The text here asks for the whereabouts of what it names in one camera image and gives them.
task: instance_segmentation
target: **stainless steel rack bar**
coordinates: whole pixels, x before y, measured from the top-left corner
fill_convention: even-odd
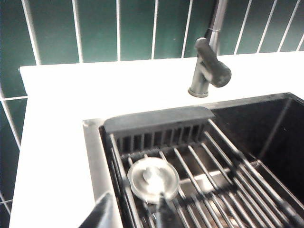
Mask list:
[[[261,190],[261,195],[264,197],[264,200],[267,201],[267,204],[272,207],[272,209],[283,219],[283,223],[287,226],[291,226],[290,223],[293,223],[295,227],[304,227],[304,220],[295,212],[295,210],[285,201],[283,200],[276,191],[268,184],[268,182],[263,178],[262,175],[258,173],[258,171],[250,164],[250,162],[247,160],[245,155],[237,149],[237,147],[229,140],[229,138],[219,129],[219,127],[211,120],[208,120],[209,124],[213,127],[213,129],[219,134],[219,136],[222,138],[222,140],[227,144],[227,146],[231,149],[232,153],[239,159],[242,160],[242,165],[245,166],[246,169],[249,170],[250,174],[252,175],[251,180],[252,184],[256,189]],[[242,171],[245,170],[245,168],[242,165],[237,165]],[[270,197],[275,201],[276,205],[279,207],[280,210],[284,213],[281,214],[278,208],[276,208],[276,205],[274,202],[270,199]],[[258,194],[256,192],[252,192],[253,196],[256,196],[258,199]]]
[[[183,166],[184,170],[187,173],[187,176],[189,177],[190,181],[192,182],[195,190],[198,192],[198,194],[200,194],[203,199],[204,199],[204,204],[207,207],[207,209],[209,210],[210,213],[215,214],[213,208],[211,207],[205,193],[202,191],[202,189],[200,188],[199,184],[196,182],[193,174],[191,173],[189,167],[187,166],[186,162],[184,161],[184,159],[182,158],[180,152],[178,151],[178,149],[174,148],[174,152],[176,154],[176,156],[178,157],[181,165]],[[219,210],[220,214],[222,215],[223,219],[225,220],[225,222],[228,224],[228,226],[230,228],[234,228],[233,224],[231,223],[227,213],[225,212],[225,210],[223,209],[223,207],[221,206],[221,204],[219,203],[217,197],[215,195],[212,196],[212,201],[213,203],[216,205],[217,209]],[[215,217],[213,217],[214,221],[216,222],[218,227],[221,227],[222,224],[218,218],[218,216],[215,215]]]
[[[208,154],[208,156],[211,158],[211,160],[215,163],[215,165],[217,166],[217,168],[219,169],[221,174],[227,180],[227,182],[232,184],[232,181],[231,181],[230,177],[228,177],[228,174],[226,173],[225,169],[221,166],[221,164],[218,162],[218,160],[215,158],[215,156],[211,153],[211,151],[208,149],[208,147],[204,143],[202,143],[201,145],[204,148],[205,152]],[[240,182],[236,178],[233,178],[233,181],[238,187],[238,190],[237,190],[238,197],[244,202],[244,205],[250,211],[250,213],[253,215],[253,218],[256,219],[258,224],[263,228],[266,228],[266,227],[274,228],[275,226],[267,218],[266,214],[261,210],[261,208],[255,203],[255,201],[248,194],[248,192],[243,188],[243,186],[240,184]],[[262,221],[260,216],[266,222],[267,226]]]
[[[124,184],[124,180],[127,180],[127,168],[125,169],[123,161],[128,162],[131,167],[133,159],[136,161],[142,157],[148,157],[149,155],[159,156],[168,162],[166,156],[173,155],[175,157],[174,160],[176,161],[177,158],[183,172],[187,174],[187,180],[198,193],[198,195],[186,195],[182,186],[179,186],[178,194],[181,201],[177,200],[174,205],[181,223],[185,228],[214,228],[215,225],[217,228],[235,228],[236,224],[239,228],[304,227],[302,226],[304,224],[302,223],[302,218],[272,189],[247,160],[245,155],[237,149],[211,119],[208,120],[208,123],[211,126],[211,129],[207,128],[208,131],[210,129],[210,133],[207,132],[206,128],[203,128],[202,125],[198,125],[195,133],[192,134],[193,126],[190,126],[187,130],[185,130],[185,128],[171,129],[171,132],[168,131],[170,134],[169,139],[165,139],[165,137],[167,137],[166,131],[162,131],[161,135],[158,135],[158,137],[161,137],[161,145],[164,144],[164,140],[168,141],[167,146],[162,147],[162,149],[158,148],[158,145],[154,145],[154,133],[152,139],[148,138],[149,140],[152,140],[152,149],[147,151],[143,150],[143,145],[146,141],[145,135],[141,134],[140,151],[134,152],[133,148],[135,146],[138,147],[138,144],[133,142],[135,140],[135,135],[131,135],[131,153],[122,155],[117,148],[114,135],[110,135],[113,146],[113,167],[118,175],[115,177],[117,182],[118,180],[121,181],[120,183],[123,184],[123,188],[125,189],[124,199],[128,204],[133,226],[135,228],[155,228],[155,214],[152,214],[149,210],[149,208],[151,209],[151,205],[143,202],[142,206],[146,210],[146,215],[142,218],[139,217],[138,212],[142,207],[139,206],[137,202],[135,204],[130,186]],[[215,141],[213,139],[213,134],[218,134],[221,139],[218,142]],[[120,149],[122,150],[123,140],[119,138],[118,142]],[[225,143],[229,148],[228,151],[224,151],[219,143],[221,143],[221,146],[222,143]],[[229,185],[227,189],[226,187],[222,188],[217,184],[212,173],[207,169],[205,163],[199,157],[201,154],[198,154],[196,151],[197,148],[200,148],[200,152],[205,152],[207,157],[212,161],[211,163],[215,164],[215,167]],[[223,161],[220,163],[216,158],[215,153],[222,158],[225,163],[225,168],[221,164]],[[194,158],[194,161],[198,164],[198,167],[202,170],[202,174],[206,176],[214,191],[205,193],[203,188],[196,181],[197,177],[192,174],[187,164],[189,155]]]
[[[118,151],[118,148],[117,148],[117,145],[116,145],[116,140],[115,140],[115,137],[113,134],[110,135],[110,139],[111,139],[111,143],[112,143],[112,146],[113,146],[113,158],[115,159],[115,163],[117,164],[117,168],[118,168],[118,171],[121,175],[121,180],[126,180],[127,179],[127,175],[124,171],[124,166],[123,166],[123,163],[122,163],[122,160],[120,159],[120,155],[119,155],[119,151]],[[134,202],[134,198],[133,198],[133,194],[132,194],[132,191],[130,189],[129,186],[125,186],[125,196],[126,196],[126,200],[127,200],[127,203],[129,205],[129,208],[130,208],[130,211],[131,211],[131,214],[132,214],[132,219],[133,219],[133,224],[136,228],[142,228],[142,224],[141,224],[141,221],[139,219],[139,216],[138,216],[138,213],[137,213],[137,209],[136,209],[136,205],[135,205],[135,202]]]
[[[210,175],[210,173],[208,172],[207,168],[205,167],[205,165],[203,164],[203,162],[200,160],[200,158],[198,157],[198,155],[195,153],[194,149],[189,145],[188,146],[189,151],[191,152],[191,154],[193,155],[195,161],[198,163],[198,165],[200,166],[200,168],[204,171],[206,177],[208,178],[209,182],[211,183],[212,187],[215,189],[215,191],[219,190],[218,185],[216,184],[216,182],[214,181],[214,179],[212,178],[212,176]],[[252,222],[252,220],[249,218],[249,216],[245,213],[243,207],[237,203],[236,199],[234,198],[233,194],[231,192],[228,193],[230,199],[234,202],[234,204],[236,206],[239,206],[239,210],[242,213],[242,215],[247,219],[247,222],[249,223],[250,227],[252,228],[256,228],[256,226],[254,225],[254,223]],[[230,213],[232,214],[232,216],[234,217],[234,219],[236,220],[237,224],[239,225],[240,228],[243,228],[244,225],[240,219],[240,217],[238,216],[238,214],[234,211],[233,207],[228,203],[227,199],[225,198],[225,196],[223,196],[222,194],[219,194],[219,197],[221,198],[221,200],[224,202],[225,206],[228,208],[228,210],[230,211]]]
[[[160,157],[161,157],[162,159],[164,159],[165,161],[167,161],[167,159],[166,159],[166,157],[165,157],[165,155],[163,154],[162,151],[159,151],[159,155],[160,155]],[[181,189],[181,187],[179,187],[179,195],[180,195],[180,197],[181,197],[183,200],[186,198],[186,195],[185,195],[185,193],[183,192],[183,190]],[[201,228],[201,225],[200,225],[200,223],[198,222],[198,220],[197,220],[197,218],[196,218],[196,216],[195,216],[195,214],[194,214],[194,212],[193,212],[191,206],[190,206],[190,205],[187,205],[187,206],[186,206],[186,209],[187,209],[187,211],[188,211],[190,217],[192,218],[192,221],[193,221],[194,225],[196,226],[196,228]],[[204,221],[206,227],[207,227],[207,228],[212,228],[210,222],[208,221],[208,219],[207,219],[207,217],[206,217],[206,215],[205,215],[204,213],[202,213],[201,217],[202,217],[202,219],[203,219],[203,221]]]

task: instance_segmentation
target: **black faucet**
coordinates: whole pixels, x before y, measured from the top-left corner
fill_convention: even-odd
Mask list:
[[[196,97],[208,96],[209,83],[215,87],[225,86],[231,79],[230,69],[217,59],[219,53],[219,33],[223,24],[228,0],[217,0],[210,27],[205,37],[198,38],[195,48],[198,59],[192,85],[188,92]]]

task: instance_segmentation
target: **kitchen sink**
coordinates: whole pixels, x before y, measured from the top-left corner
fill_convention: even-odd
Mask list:
[[[179,174],[173,203],[184,227],[300,227],[303,100],[283,93],[202,106],[206,118],[192,109],[195,120],[174,122],[172,109],[84,121],[95,198],[111,190],[124,227],[155,227],[155,205],[132,194],[125,174],[137,160],[158,157]]]

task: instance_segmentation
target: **dark green tile wall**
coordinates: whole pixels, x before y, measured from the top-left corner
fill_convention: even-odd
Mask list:
[[[7,101],[11,117],[14,121],[19,137],[26,109],[26,99]],[[6,200],[13,198],[15,179],[17,173],[19,149],[10,128],[7,117],[1,106],[0,111],[0,191]]]
[[[260,52],[276,52],[294,10],[296,0],[279,0],[272,15]]]
[[[84,62],[116,61],[115,1],[79,0],[78,8]]]
[[[253,0],[238,47],[238,54],[256,53],[273,0]]]
[[[248,0],[229,0],[220,37],[220,54],[232,55],[237,44]]]
[[[79,63],[71,0],[29,1],[42,64]]]
[[[189,0],[160,0],[155,40],[155,59],[180,58]]]
[[[151,59],[155,0],[121,1],[121,60]]]
[[[293,22],[289,28],[281,51],[295,51],[298,47],[304,30],[304,1],[300,2]]]
[[[20,66],[35,65],[20,0],[0,1],[0,83],[5,97],[25,95]]]
[[[9,228],[10,224],[10,215],[6,210],[4,204],[0,204],[0,227],[1,228]]]
[[[214,0],[193,0],[185,57],[196,57],[195,41],[205,35],[214,4]]]

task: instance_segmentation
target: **white grout line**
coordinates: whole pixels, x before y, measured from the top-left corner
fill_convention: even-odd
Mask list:
[[[247,17],[248,17],[248,14],[249,14],[251,3],[252,3],[252,0],[249,0],[248,5],[247,5],[247,9],[246,9],[246,13],[245,13],[245,16],[244,16],[244,20],[243,20],[243,23],[242,23],[242,27],[241,27],[241,30],[239,32],[238,38],[237,38],[237,44],[236,44],[236,47],[235,47],[234,53],[233,53],[234,55],[236,55],[237,52],[238,52],[238,46],[239,46],[239,44],[241,42],[241,39],[242,39],[242,35],[243,35],[243,31],[244,31],[244,28],[245,28],[245,25],[246,25],[246,21],[247,21]]]
[[[156,27],[157,27],[157,12],[158,12],[158,0],[155,0],[151,59],[154,59],[154,53],[155,53],[155,39],[156,39]]]
[[[268,16],[267,23],[266,23],[264,31],[263,31],[263,35],[261,37],[260,43],[258,44],[258,47],[257,47],[257,50],[256,50],[257,53],[259,53],[260,50],[261,50],[262,44],[264,42],[265,35],[267,33],[267,30],[268,30],[268,27],[269,27],[269,24],[270,24],[270,21],[271,21],[271,18],[272,18],[272,15],[273,15],[273,13],[275,11],[275,8],[276,8],[276,4],[277,4],[277,0],[274,0],[274,3],[272,5],[272,8],[271,8],[269,16]]]
[[[192,12],[192,5],[193,5],[193,0],[190,0],[184,42],[182,44],[181,58],[184,58],[184,55],[185,55],[185,49],[186,49],[186,43],[187,43],[187,37],[188,37],[188,31],[189,31],[189,24],[190,24],[191,12]]]
[[[28,26],[29,39],[32,44],[35,62],[36,65],[41,65],[41,59],[40,59],[38,44],[36,40],[33,18],[30,12],[29,0],[21,0],[21,2],[22,2],[25,20]]]
[[[6,200],[4,199],[2,193],[0,192],[0,199],[2,201],[2,203],[4,204],[6,210],[8,211],[8,214],[10,215],[10,208],[8,207],[7,203],[6,203]]]
[[[117,61],[120,61],[120,0],[116,0]]]
[[[72,5],[73,5],[73,15],[74,15],[78,58],[79,58],[79,63],[83,63],[84,58],[82,56],[81,33],[80,33],[79,15],[78,15],[78,0],[72,0]]]
[[[8,97],[8,98],[0,98],[0,101],[12,101],[19,99],[26,99],[28,96],[16,96],[16,97]]]
[[[303,41],[304,41],[304,33],[303,33],[303,35],[302,35],[302,38],[301,38],[301,40],[300,40],[300,42],[299,42],[298,47],[296,48],[296,51],[299,51],[299,50],[300,50],[300,48],[301,48],[301,46],[302,46],[302,44],[303,44]]]
[[[3,201],[3,202],[0,202],[0,205],[1,204],[4,204],[4,203],[11,203],[13,201],[13,199],[11,199],[11,200],[6,200],[6,201]]]
[[[284,32],[284,34],[283,34],[283,37],[282,37],[282,39],[281,39],[279,48],[277,49],[277,52],[280,52],[280,51],[281,51],[281,48],[282,48],[282,46],[283,46],[283,44],[284,44],[285,38],[286,38],[287,33],[288,33],[288,31],[289,31],[290,25],[291,25],[291,23],[293,22],[293,19],[294,19],[294,17],[295,17],[295,13],[296,13],[296,11],[297,11],[297,9],[298,9],[298,6],[299,6],[299,4],[300,4],[300,1],[301,1],[301,0],[298,0],[298,1],[296,2],[295,6],[294,6],[294,11],[293,11],[293,13],[291,14],[291,17],[290,17],[290,19],[289,19],[289,22],[288,22],[288,24],[287,24],[287,26],[286,26],[285,32]]]
[[[2,107],[3,107],[3,111],[4,111],[4,113],[6,115],[6,118],[7,118],[8,122],[9,122],[9,126],[10,126],[10,129],[11,129],[11,131],[13,133],[14,138],[15,138],[15,141],[16,141],[16,144],[18,146],[18,149],[20,150],[20,145],[21,145],[20,139],[18,137],[18,134],[17,134],[16,127],[14,125],[13,119],[12,119],[12,117],[10,115],[10,109],[7,106],[6,101],[4,99],[5,98],[3,96],[3,91],[0,88],[0,101],[1,101],[1,104],[2,104]]]

